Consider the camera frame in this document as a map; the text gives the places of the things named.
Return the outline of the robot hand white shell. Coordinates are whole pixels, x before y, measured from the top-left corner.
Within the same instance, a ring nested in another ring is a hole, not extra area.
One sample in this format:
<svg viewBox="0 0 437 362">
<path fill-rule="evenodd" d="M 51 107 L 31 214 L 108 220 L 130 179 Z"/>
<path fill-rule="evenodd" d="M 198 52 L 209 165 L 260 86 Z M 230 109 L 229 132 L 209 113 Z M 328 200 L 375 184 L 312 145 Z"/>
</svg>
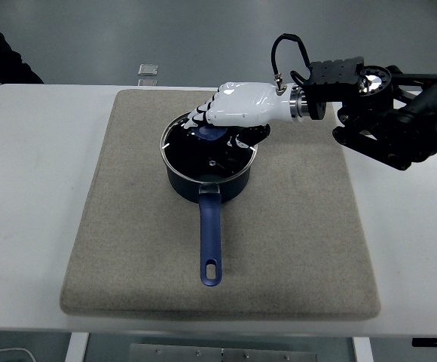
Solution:
<svg viewBox="0 0 437 362">
<path fill-rule="evenodd" d="M 298 89 L 292 84 L 278 94 L 276 87 L 268 83 L 227 82 L 192 110 L 182 127 L 238 127 L 240 132 L 231 145 L 249 148 L 268 137 L 271 121 L 293 122 L 298 117 Z"/>
</svg>

